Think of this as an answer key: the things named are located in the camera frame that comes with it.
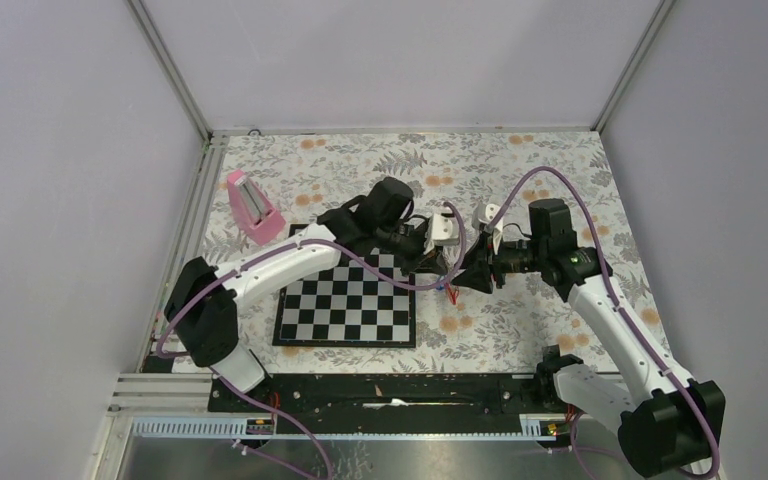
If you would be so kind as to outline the keyring with red fob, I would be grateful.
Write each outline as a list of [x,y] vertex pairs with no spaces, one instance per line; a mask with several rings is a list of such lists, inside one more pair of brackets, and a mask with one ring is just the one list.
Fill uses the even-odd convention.
[[457,286],[453,286],[451,283],[445,283],[443,286],[443,291],[446,293],[449,302],[452,305],[457,306],[459,299],[459,288]]

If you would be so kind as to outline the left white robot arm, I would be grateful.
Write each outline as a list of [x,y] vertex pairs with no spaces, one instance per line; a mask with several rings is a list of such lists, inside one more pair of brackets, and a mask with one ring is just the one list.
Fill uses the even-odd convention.
[[156,344],[157,356],[176,358],[165,349],[170,335],[182,344],[182,355],[210,369],[232,398],[248,411],[269,401],[267,372],[245,347],[238,332],[238,314],[251,304],[309,275],[336,267],[343,258],[357,262],[379,279],[402,289],[407,283],[381,273],[364,261],[377,248],[401,259],[423,261],[446,245],[466,248],[466,225],[451,202],[448,214],[429,217],[423,227],[401,232],[414,205],[412,189],[386,177],[366,195],[319,215],[295,235],[236,263],[210,265],[203,257],[189,260],[172,286],[162,314],[167,327]]

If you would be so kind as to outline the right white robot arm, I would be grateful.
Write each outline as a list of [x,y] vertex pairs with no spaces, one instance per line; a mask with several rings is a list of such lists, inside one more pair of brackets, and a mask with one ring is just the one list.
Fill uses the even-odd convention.
[[572,354],[547,353],[535,369],[537,405],[557,412],[568,404],[589,414],[616,435],[643,477],[701,460],[710,460],[717,473],[722,390],[713,381],[698,382],[645,332],[599,250],[579,245],[568,205],[556,198],[530,203],[523,240],[504,240],[502,220],[498,205],[476,208],[478,236],[454,285],[491,294],[508,275],[539,274],[590,327],[624,381],[602,378]]

